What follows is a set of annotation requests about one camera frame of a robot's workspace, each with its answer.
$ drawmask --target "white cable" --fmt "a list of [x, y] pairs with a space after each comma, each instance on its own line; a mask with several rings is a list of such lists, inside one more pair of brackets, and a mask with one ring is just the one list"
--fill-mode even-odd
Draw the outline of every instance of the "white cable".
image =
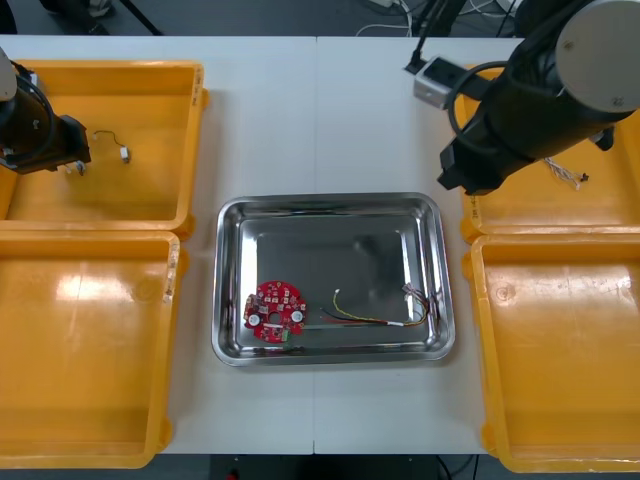
[[580, 190], [580, 184], [589, 178], [585, 174], [579, 174], [572, 172], [571, 170], [567, 170], [562, 165], [558, 165], [554, 162], [550, 157], [546, 157], [544, 161], [556, 177], [567, 182], [569, 185], [573, 185], [576, 190]]
[[413, 15], [411, 15], [411, 9], [404, 0], [397, 0], [396, 2], [400, 8], [407, 14], [407, 37], [413, 37]]
[[371, 25], [365, 25], [360, 30], [358, 30], [358, 32], [356, 33], [356, 37], [359, 37], [362, 32], [370, 28], [402, 28], [403, 30], [407, 29], [405, 25], [385, 25], [383, 23], [372, 23]]
[[358, 30], [358, 32], [356, 33], [356, 37], [359, 37], [362, 32], [364, 32], [365, 30], [368, 30], [369, 28], [404, 28], [407, 30], [407, 34], [405, 35], [405, 37], [412, 37], [413, 36], [413, 15], [411, 15], [411, 9], [409, 8], [409, 6], [404, 0], [396, 0], [395, 3], [400, 8], [402, 8], [407, 14], [406, 27], [404, 25], [385, 25], [382, 23], [372, 23], [371, 25], [365, 25], [360, 30]]
[[476, 5], [475, 3], [473, 3], [473, 0], [469, 0], [469, 5], [471, 5], [471, 8], [469, 10], [465, 10], [464, 12], [460, 12], [460, 15], [466, 15], [471, 12], [478, 12], [485, 17], [503, 18], [506, 13], [486, 13], [480, 10], [481, 8], [491, 5], [493, 2], [494, 0], [489, 0], [488, 2], [484, 2], [481, 5]]

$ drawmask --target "yellow wire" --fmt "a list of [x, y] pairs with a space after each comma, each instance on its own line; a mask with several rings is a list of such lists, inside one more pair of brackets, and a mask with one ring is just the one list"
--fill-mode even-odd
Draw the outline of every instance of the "yellow wire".
[[338, 293], [340, 293], [340, 289], [338, 288], [334, 294], [333, 294], [333, 307], [340, 312], [341, 314], [343, 314], [346, 317], [349, 318], [353, 318], [354, 320], [364, 320], [366, 322], [381, 322], [381, 323], [388, 323], [386, 320], [380, 320], [379, 318], [371, 318], [371, 317], [358, 317], [356, 315], [352, 315], [349, 312], [345, 312], [344, 310], [342, 310], [339, 306], [338, 306]]
[[[338, 306], [338, 294], [340, 293], [340, 289], [336, 289], [336, 291], [333, 294], [333, 308], [336, 309], [336, 311], [340, 312], [342, 315], [352, 318], [354, 320], [362, 320], [365, 322], [378, 322], [378, 323], [384, 323], [384, 324], [388, 324], [389, 321], [388, 320], [381, 320], [379, 318], [373, 318], [373, 317], [358, 317], [357, 315], [352, 315], [349, 312], [345, 312], [344, 310], [342, 310], [339, 306]], [[427, 319], [427, 314], [429, 312], [429, 308], [427, 307], [427, 305], [422, 301], [422, 299], [420, 299], [420, 297], [418, 297], [418, 295], [416, 293], [414, 293], [413, 290], [410, 291], [411, 296], [420, 304], [422, 305], [422, 318], [417, 321], [417, 322], [407, 322], [404, 323], [405, 327], [416, 327], [418, 325], [422, 325], [425, 320]]]

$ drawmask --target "wire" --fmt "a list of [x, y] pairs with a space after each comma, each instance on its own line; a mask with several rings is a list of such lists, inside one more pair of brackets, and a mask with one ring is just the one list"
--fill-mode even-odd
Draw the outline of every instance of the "wire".
[[115, 132], [112, 132], [111, 130], [96, 130], [95, 132], [93, 132], [93, 138], [96, 139], [97, 138], [97, 134], [98, 133], [110, 133], [113, 136], [113, 141], [116, 145], [120, 146], [120, 147], [126, 147], [126, 145], [123, 145], [122, 143], [120, 143], [118, 141], [118, 139], [116, 138], [116, 134]]
[[412, 37], [413, 36], [413, 16], [411, 15], [411, 10], [409, 9], [409, 5], [407, 5], [404, 0], [398, 0], [397, 4], [400, 5], [400, 8], [402, 8], [407, 14], [407, 37]]
[[362, 32], [368, 30], [369, 28], [402, 28], [403, 30], [407, 29], [406, 25], [385, 25], [383, 23], [372, 23], [371, 25], [365, 25], [360, 30], [358, 30], [355, 36], [359, 37]]
[[158, 28], [151, 23], [151, 20], [149, 20], [144, 13], [142, 13], [138, 7], [136, 7], [131, 0], [120, 0], [120, 3], [122, 3], [122, 5], [125, 6], [125, 8], [127, 10], [129, 10], [134, 17], [136, 17], [138, 19], [138, 21], [140, 23], [142, 23], [142, 25], [144, 25], [146, 27], [147, 30], [149, 30], [151, 32], [152, 35], [156, 35], [156, 36], [162, 36], [164, 35], [164, 33], [162, 33], [160, 30], [158, 30]]
[[476, 455], [476, 464], [473, 466], [473, 477], [472, 480], [476, 480], [476, 475], [478, 474], [478, 462], [480, 461], [480, 455]]
[[473, 0], [469, 0], [469, 5], [471, 5], [471, 8], [469, 10], [466, 10], [464, 12], [460, 12], [460, 15], [468, 15], [470, 13], [479, 13], [481, 15], [484, 15], [485, 17], [491, 17], [491, 18], [502, 18], [506, 15], [506, 13], [488, 13], [488, 12], [483, 12], [482, 10], [480, 10], [481, 8], [484, 7], [488, 7], [489, 5], [493, 5], [495, 3], [495, 0], [489, 0], [487, 2], [484, 2], [480, 5], [476, 5], [475, 3], [473, 3]]
[[373, 318], [373, 317], [360, 317], [357, 315], [353, 315], [349, 312], [344, 311], [343, 309], [341, 309], [338, 306], [338, 294], [340, 293], [340, 289], [336, 289], [335, 293], [333, 294], [333, 308], [335, 308], [335, 310], [339, 313], [341, 313], [342, 315], [344, 315], [343, 317], [334, 315], [332, 313], [330, 313], [329, 311], [327, 311], [326, 309], [322, 309], [323, 312], [325, 312], [327, 315], [337, 319], [337, 320], [345, 320], [345, 321], [358, 321], [358, 322], [366, 322], [366, 323], [378, 323], [378, 324], [382, 324], [382, 325], [390, 325], [390, 326], [395, 326], [395, 327], [415, 327], [418, 325], [422, 325], [426, 319], [427, 319], [427, 315], [429, 314], [429, 302], [426, 300], [425, 295], [420, 292], [419, 290], [414, 289], [410, 284], [407, 284], [403, 287], [403, 291], [407, 292], [409, 295], [413, 296], [415, 298], [415, 300], [418, 302], [418, 304], [420, 304], [422, 306], [422, 316], [420, 318], [420, 320], [418, 321], [409, 321], [409, 322], [392, 322], [389, 320], [382, 320], [379, 318]]
[[[27, 68], [23, 67], [19, 63], [11, 61], [11, 64], [16, 68], [16, 70], [18, 70], [18, 72], [26, 71], [27, 73], [30, 73]], [[47, 137], [44, 139], [44, 141], [34, 150], [27, 153], [19, 153], [17, 155], [5, 155], [7, 163], [11, 164], [26, 162], [27, 160], [31, 160], [32, 158], [35, 158], [38, 155], [42, 154], [47, 148], [51, 146], [56, 135], [55, 114], [53, 113], [53, 108], [51, 108], [51, 104], [49, 103], [49, 100], [47, 100], [47, 97], [44, 95], [44, 93], [42, 93], [42, 90], [40, 90], [31, 81], [27, 80], [22, 75], [16, 75], [16, 79], [26, 87], [27, 94], [29, 93], [29, 90], [31, 90], [40, 100], [40, 103], [47, 113], [47, 120], [49, 121], [49, 132], [47, 133]]]
[[436, 459], [438, 460], [438, 463], [440, 464], [440, 466], [444, 470], [444, 473], [447, 474], [447, 480], [453, 480], [453, 477], [451, 476], [451, 472], [447, 468], [447, 464], [444, 463], [444, 460], [442, 460], [442, 458], [440, 458], [440, 455], [436, 455]]
[[460, 90], [462, 90], [462, 87], [464, 87], [476, 73], [482, 72], [484, 70], [489, 70], [491, 68], [505, 67], [506, 65], [507, 62], [487, 62], [481, 65], [476, 65], [475, 67], [467, 70], [460, 76], [453, 87], [451, 87], [451, 91], [449, 92], [447, 101], [445, 102], [445, 109], [447, 110], [447, 115], [449, 116], [449, 123], [451, 124], [451, 128], [456, 134], [457, 140], [460, 141], [460, 143], [462, 143], [468, 149], [480, 155], [495, 155], [496, 153], [498, 153], [498, 149], [479, 146], [465, 137], [464, 132], [460, 128], [460, 125], [458, 124], [458, 120], [456, 118], [455, 101], [458, 94], [460, 93]]
[[553, 161], [553, 159], [551, 159], [551, 157], [546, 157], [544, 159], [544, 162], [549, 166], [549, 168], [551, 169], [551, 171], [556, 177], [558, 177], [560, 180], [567, 182], [570, 185], [573, 185], [573, 187], [576, 190], [580, 190], [580, 184], [582, 182], [586, 182], [587, 180], [589, 180], [589, 175], [587, 175], [586, 173], [580, 174], [580, 173], [572, 172], [571, 170], [568, 170], [563, 166], [558, 165], [556, 162]]
[[[409, 12], [411, 12], [411, 13], [415, 12], [416, 10], [421, 8], [427, 2], [429, 2], [429, 0], [424, 0], [424, 1], [420, 2], [420, 3], [418, 3], [415, 7], [411, 8], [409, 10]], [[376, 5], [374, 3], [371, 3], [371, 0], [361, 0], [359, 3], [362, 4], [363, 6], [367, 7], [368, 10], [371, 10], [372, 12], [375, 12], [378, 15], [381, 15], [383, 17], [404, 17], [404, 16], [406, 16], [406, 12], [404, 10], [402, 10], [402, 13], [388, 13], [388, 12], [385, 12], [385, 11], [382, 10], [384, 7], [379, 7], [380, 9], [375, 8]], [[397, 4], [397, 3], [392, 4], [392, 6], [393, 7], [400, 7], [400, 5]]]
[[502, 19], [502, 23], [500, 23], [500, 28], [498, 28], [498, 33], [496, 33], [496, 38], [498, 38], [502, 33], [502, 29], [504, 28], [505, 23], [507, 23], [507, 18], [509, 18], [509, 15], [511, 15], [511, 10], [513, 10], [513, 7], [515, 6], [515, 4], [516, 4], [516, 0], [511, 0], [511, 5], [509, 5], [507, 14]]
[[446, 0], [431, 0], [425, 7], [424, 10], [420, 13], [420, 17], [418, 18], [418, 27], [422, 26], [422, 22], [427, 18], [427, 15], [431, 12], [431, 16], [427, 21], [427, 24], [420, 35], [420, 40], [418, 41], [418, 45], [416, 46], [413, 54], [411, 55], [411, 62], [409, 65], [417, 65], [422, 59], [422, 47], [424, 46], [424, 42], [427, 40], [427, 37], [431, 34], [433, 27], [438, 22], [442, 11], [446, 5]]
[[456, 475], [458, 475], [459, 473], [462, 473], [465, 471], [465, 469], [471, 464], [471, 462], [473, 461], [473, 459], [475, 458], [475, 455], [469, 455], [469, 457], [464, 461], [464, 463], [462, 465], [460, 465], [458, 467], [457, 470], [454, 470], [453, 472], [451, 472], [451, 476], [455, 477]]

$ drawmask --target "red circuit board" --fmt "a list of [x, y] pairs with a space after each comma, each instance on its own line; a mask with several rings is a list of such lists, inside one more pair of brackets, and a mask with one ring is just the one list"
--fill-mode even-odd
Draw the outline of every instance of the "red circuit board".
[[300, 291], [285, 282], [266, 282], [249, 295], [244, 307], [245, 327], [268, 343], [285, 343], [304, 330], [307, 304]]

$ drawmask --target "robotic arm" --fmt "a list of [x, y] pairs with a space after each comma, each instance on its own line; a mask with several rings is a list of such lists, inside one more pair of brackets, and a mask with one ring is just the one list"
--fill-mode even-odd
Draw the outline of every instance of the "robotic arm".
[[[415, 95], [448, 110], [456, 133], [440, 154], [447, 189], [487, 194], [590, 137], [610, 148], [613, 125], [640, 106], [639, 0], [524, 0], [518, 13], [526, 38], [507, 62], [465, 70], [435, 58], [407, 67], [417, 72]], [[493, 81], [477, 75], [498, 67]], [[458, 94], [481, 102], [464, 128]]]
[[31, 73], [0, 49], [0, 165], [26, 174], [76, 163], [83, 173], [91, 161], [84, 126], [57, 116]]

